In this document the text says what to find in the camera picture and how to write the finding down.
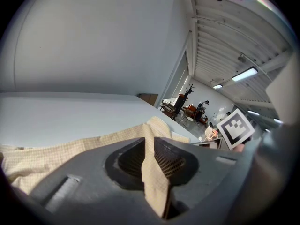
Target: person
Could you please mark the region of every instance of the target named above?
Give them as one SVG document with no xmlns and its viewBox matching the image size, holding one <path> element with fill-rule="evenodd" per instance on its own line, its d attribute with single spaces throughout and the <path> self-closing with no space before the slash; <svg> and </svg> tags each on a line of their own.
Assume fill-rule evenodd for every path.
<svg viewBox="0 0 300 225">
<path fill-rule="evenodd" d="M 203 104 L 209 104 L 210 102 L 208 100 L 206 100 L 205 102 L 203 103 L 200 103 L 195 111 L 195 113 L 197 113 L 197 115 L 195 116 L 195 120 L 197 123 L 199 123 L 199 119 L 202 117 L 202 112 L 201 112 L 201 108 L 203 107 Z"/>
<path fill-rule="evenodd" d="M 203 103 L 199 103 L 199 105 L 198 105 L 198 107 L 197 107 L 197 110 L 198 110 L 198 111 L 200 111 L 200 109 L 202 108 L 202 106 L 203 106 L 204 103 L 208 105 L 210 102 L 209 102 L 209 100 L 206 100 L 206 101 L 203 102 Z"/>
</svg>

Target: ceiling beam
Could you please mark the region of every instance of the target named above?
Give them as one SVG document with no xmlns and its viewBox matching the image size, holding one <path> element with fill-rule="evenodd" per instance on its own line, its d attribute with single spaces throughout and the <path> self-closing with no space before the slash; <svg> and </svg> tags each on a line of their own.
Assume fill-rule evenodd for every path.
<svg viewBox="0 0 300 225">
<path fill-rule="evenodd" d="M 264 123 L 264 121 L 269 122 L 270 124 L 273 125 L 279 125 L 278 123 L 276 123 L 272 118 L 260 115 L 260 116 L 255 116 L 255 115 L 251 115 L 247 112 L 247 108 L 245 108 L 244 106 L 241 106 L 239 104 L 247 104 L 247 105 L 254 105 L 254 106 L 260 106 L 260 107 L 266 107 L 266 105 L 268 106 L 268 108 L 274 108 L 274 107 L 269 107 L 270 105 L 273 106 L 272 103 L 266 103 L 266 102 L 257 102 L 257 101 L 248 101 L 248 100 L 240 100 L 240 99 L 233 99 L 232 96 L 227 96 L 229 99 L 231 99 L 234 103 L 236 103 L 236 106 L 243 110 L 244 113 L 246 113 L 249 117 L 251 117 L 257 124 L 264 124 L 264 126 L 266 126 L 266 124 Z"/>
<path fill-rule="evenodd" d="M 291 56 L 292 52 L 290 50 L 286 50 L 285 52 L 279 54 L 278 56 L 276 56 L 275 58 L 265 62 L 264 64 L 262 64 L 260 66 L 260 68 L 265 71 L 266 73 L 268 72 L 271 72 L 275 69 L 278 69 L 278 68 L 281 68 L 283 67 L 287 61 L 289 60 L 290 56 Z M 229 80 L 228 82 L 225 82 L 223 85 L 223 87 L 226 87 L 226 86 L 229 86 L 229 85 L 233 85 L 233 84 L 236 84 L 236 83 L 239 83 L 239 82 L 243 82 L 249 78 L 253 78 L 255 76 L 259 76 L 259 75 L 263 75 L 263 72 L 262 71 L 258 71 L 257 74 L 253 75 L 253 76 L 250 76 L 250 77 L 246 77 L 242 80 L 238 80 L 238 81 L 234 81 L 234 80 Z"/>
<path fill-rule="evenodd" d="M 203 26 L 205 27 L 210 27 L 210 28 L 215 28 L 215 29 L 219 29 L 227 34 L 233 34 L 233 35 L 239 35 L 241 36 L 241 38 L 245 39 L 246 41 L 248 41 L 249 43 L 252 43 L 254 44 L 255 46 L 258 46 L 260 47 L 260 50 L 265 53 L 266 55 L 272 57 L 273 55 L 273 52 L 271 52 L 266 44 L 264 42 L 262 42 L 260 36 L 257 36 L 255 33 L 253 33 L 252 31 L 249 31 L 249 30 L 242 30 L 242 29 L 239 29 L 238 27 L 234 28 L 234 27 L 231 27 L 229 25 L 226 25 L 225 24 L 225 20 L 222 20 L 222 21 L 215 21 L 215 20 L 211 20 L 211 19 L 208 19 L 208 18 L 204 18 L 204 17 L 196 17 L 198 20 L 199 20 L 199 23 L 198 23 L 198 27 L 201 29 Z M 272 45 L 274 44 L 273 42 L 271 41 L 268 41 L 267 44 L 272 47 Z M 281 52 L 279 50 L 279 48 L 277 46 L 274 46 L 272 48 L 275 52 L 279 53 Z"/>
<path fill-rule="evenodd" d="M 267 107 L 267 108 L 274 109 L 273 104 L 269 103 L 269 102 L 260 102 L 260 101 L 243 100 L 243 99 L 234 99 L 233 101 L 235 103 L 239 103 L 239 104 L 247 104 L 247 105 L 252 105 L 252 106 Z"/>
<path fill-rule="evenodd" d="M 212 40 L 216 43 L 219 43 L 219 44 L 222 44 L 224 46 L 230 47 L 232 50 L 234 50 L 238 54 L 240 54 L 240 52 L 243 52 L 247 55 L 251 55 L 254 58 L 259 57 L 257 54 L 251 52 L 252 50 L 249 50 L 249 49 L 245 50 L 245 46 L 241 46 L 239 44 L 236 44 L 234 41 L 224 40 L 218 35 L 211 34 L 209 31 L 198 30 L 198 40 L 199 40 L 199 42 L 201 42 L 202 38 Z"/>
<path fill-rule="evenodd" d="M 237 35 L 236 33 L 224 31 L 221 28 L 208 26 L 204 24 L 198 24 L 198 31 L 204 31 L 213 36 L 216 36 L 219 40 L 222 40 L 224 44 L 236 44 L 239 48 L 240 52 L 245 51 L 253 51 L 255 52 L 255 56 L 251 55 L 251 57 L 259 57 L 262 60 L 266 60 L 274 56 L 274 53 L 270 52 L 269 50 L 262 49 L 261 45 L 258 45 L 254 41 L 247 39 L 242 35 Z"/>
<path fill-rule="evenodd" d="M 231 57 L 238 57 L 240 56 L 240 52 L 237 52 L 236 50 L 232 49 L 229 46 L 224 46 L 222 43 L 217 43 L 216 41 L 209 40 L 206 38 L 198 37 L 198 46 L 204 46 L 207 49 L 213 49 L 220 51 L 223 54 L 226 54 L 227 56 Z"/>
<path fill-rule="evenodd" d="M 271 129 L 271 128 L 275 128 L 278 126 L 278 124 L 273 119 L 267 118 L 265 116 L 251 115 L 247 112 L 247 109 L 245 109 L 244 107 L 242 107 L 240 105 L 236 105 L 236 106 L 246 114 L 245 116 L 248 116 L 252 120 L 254 120 L 261 127 L 262 130 L 264 130 L 266 128 Z"/>
<path fill-rule="evenodd" d="M 230 71 L 228 72 L 228 69 L 224 68 L 224 66 L 220 66 L 220 63 L 218 65 L 214 60 L 210 60 L 208 57 L 197 57 L 196 64 L 198 63 L 202 63 L 202 66 L 206 67 L 207 69 L 214 69 L 215 72 L 222 73 L 223 77 L 226 79 L 231 78 Z"/>
<path fill-rule="evenodd" d="M 217 48 L 209 47 L 209 46 L 206 46 L 205 44 L 198 43 L 198 51 L 200 51 L 200 52 L 210 51 L 211 53 L 214 53 L 214 56 L 216 56 L 216 57 L 218 56 L 218 57 L 222 58 L 222 60 L 228 61 L 230 64 L 238 65 L 238 59 L 237 59 L 238 56 L 230 56 L 226 52 L 223 52 L 222 50 L 219 50 Z"/>
<path fill-rule="evenodd" d="M 192 77 L 194 77 L 194 72 L 196 69 L 196 60 L 197 60 L 197 49 L 198 49 L 198 33 L 197 33 L 197 21 L 195 21 L 192 17 L 196 15 L 196 8 L 195 8 L 195 0 L 184 0 L 186 4 L 188 4 L 188 11 L 191 17 L 190 19 L 190 28 L 192 31 L 192 42 L 193 42 L 193 65 L 192 65 Z"/>
<path fill-rule="evenodd" d="M 240 27 L 243 28 L 245 31 L 250 31 L 252 34 L 256 34 L 258 37 L 263 38 L 263 40 L 267 41 L 267 43 L 272 47 L 272 49 L 274 49 L 278 53 L 280 52 L 280 47 L 276 45 L 285 43 L 285 39 L 283 40 L 278 36 L 273 36 L 274 33 L 276 33 L 277 31 L 272 28 L 270 29 L 270 26 L 265 26 L 263 23 L 264 22 L 263 19 L 259 18 L 258 16 L 253 16 L 253 14 L 251 13 L 248 14 L 247 16 L 246 15 L 247 11 L 244 9 L 238 11 L 232 7 L 231 8 L 228 7 L 227 8 L 228 10 L 226 11 L 226 9 L 218 9 L 218 7 L 196 6 L 195 8 L 196 10 L 198 10 L 197 16 L 200 16 L 199 20 L 203 19 L 203 16 L 205 15 L 210 15 L 209 17 L 211 17 L 211 15 L 216 15 L 217 17 L 226 18 L 227 21 L 232 20 L 235 23 L 240 24 Z M 226 25 L 222 24 L 222 26 L 230 25 L 230 22 L 228 23 L 226 20 L 224 21 L 221 20 L 219 22 L 226 23 Z"/>
</svg>

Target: black and white fiducial marker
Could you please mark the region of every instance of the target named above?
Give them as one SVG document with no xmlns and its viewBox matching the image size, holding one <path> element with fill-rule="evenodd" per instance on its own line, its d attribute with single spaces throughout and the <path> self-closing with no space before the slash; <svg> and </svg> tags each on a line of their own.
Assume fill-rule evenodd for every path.
<svg viewBox="0 0 300 225">
<path fill-rule="evenodd" d="M 233 149 L 245 141 L 255 131 L 239 109 L 236 109 L 227 118 L 218 123 L 217 128 L 227 142 L 229 149 Z"/>
</svg>

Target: white wall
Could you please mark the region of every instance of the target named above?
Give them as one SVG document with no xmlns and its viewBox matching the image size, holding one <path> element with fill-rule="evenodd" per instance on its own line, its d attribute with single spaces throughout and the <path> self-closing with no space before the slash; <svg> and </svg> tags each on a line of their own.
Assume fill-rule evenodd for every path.
<svg viewBox="0 0 300 225">
<path fill-rule="evenodd" d="M 161 95 L 188 36 L 182 0 L 29 1 L 2 41 L 1 90 Z"/>
<path fill-rule="evenodd" d="M 193 92 L 188 95 L 188 100 L 184 103 L 184 106 L 193 104 L 193 106 L 197 107 L 200 102 L 202 103 L 209 100 L 209 105 L 204 105 L 206 107 L 205 115 L 209 120 L 214 113 L 217 114 L 217 120 L 219 121 L 220 118 L 227 116 L 226 112 L 231 112 L 234 106 L 233 101 L 193 78 L 189 82 L 186 82 L 180 93 L 184 93 L 185 88 L 188 87 L 188 83 L 193 84 L 195 88 Z"/>
<path fill-rule="evenodd" d="M 263 131 L 260 128 L 260 126 L 257 124 L 256 127 L 255 127 L 254 133 L 251 135 L 251 138 L 252 139 L 258 139 L 258 138 L 260 138 L 263 135 L 264 132 L 266 132 L 266 131 Z"/>
<path fill-rule="evenodd" d="M 183 87 L 181 88 L 180 92 L 179 93 L 182 93 L 182 94 L 185 94 L 186 93 L 186 88 L 189 88 L 189 85 L 188 84 L 191 84 L 190 81 L 192 79 L 192 76 L 189 75 L 187 77 L 187 80 L 186 82 L 183 84 Z"/>
</svg>

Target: desk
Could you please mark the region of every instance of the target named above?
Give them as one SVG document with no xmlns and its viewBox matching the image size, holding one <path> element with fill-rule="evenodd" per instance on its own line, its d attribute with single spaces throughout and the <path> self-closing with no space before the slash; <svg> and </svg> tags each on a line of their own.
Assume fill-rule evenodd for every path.
<svg viewBox="0 0 300 225">
<path fill-rule="evenodd" d="M 157 116 L 170 130 L 192 143 L 198 142 L 185 128 L 136 96 L 13 92 L 0 94 L 0 143 L 45 147 L 72 140 L 114 133 Z"/>
</svg>

